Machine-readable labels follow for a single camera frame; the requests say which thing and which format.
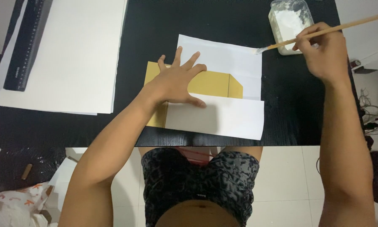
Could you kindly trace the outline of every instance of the left hand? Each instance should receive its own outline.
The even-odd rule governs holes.
[[[194,106],[205,108],[206,104],[188,92],[190,81],[201,71],[206,71],[204,64],[197,64],[193,67],[196,60],[200,56],[200,52],[196,52],[185,64],[180,65],[180,55],[182,47],[178,47],[175,54],[174,62],[170,68],[164,64],[165,55],[158,60],[159,70],[161,71],[152,81],[144,86],[156,93],[157,101],[163,103],[190,103]]]

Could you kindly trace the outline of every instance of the black ruler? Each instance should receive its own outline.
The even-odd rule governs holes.
[[[28,2],[5,78],[6,90],[25,91],[53,2],[53,0],[25,1]]]

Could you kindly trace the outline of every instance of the patterned shorts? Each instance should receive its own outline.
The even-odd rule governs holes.
[[[220,152],[207,165],[192,165],[178,150],[155,148],[141,159],[144,174],[146,227],[174,205],[209,200],[226,209],[241,226],[252,214],[259,162],[242,152]]]

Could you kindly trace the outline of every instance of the black table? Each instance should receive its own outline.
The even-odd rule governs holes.
[[[165,54],[165,62],[172,63],[178,34],[254,48],[274,43],[267,18],[271,1],[176,2],[129,0],[113,114],[86,116],[0,107],[0,147],[87,147],[138,94],[148,61],[156,62]],[[340,24],[334,0],[307,3],[315,22]],[[357,103],[350,70],[349,75]],[[302,54],[263,53],[262,100],[265,122],[261,141],[145,127],[136,145],[319,145],[324,86],[308,72]]]

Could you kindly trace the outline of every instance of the right hand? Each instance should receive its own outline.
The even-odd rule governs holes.
[[[299,49],[307,62],[309,71],[325,84],[349,81],[346,39],[341,32],[331,32],[312,39],[303,38],[307,34],[330,28],[320,22],[304,29],[297,35],[293,50]]]

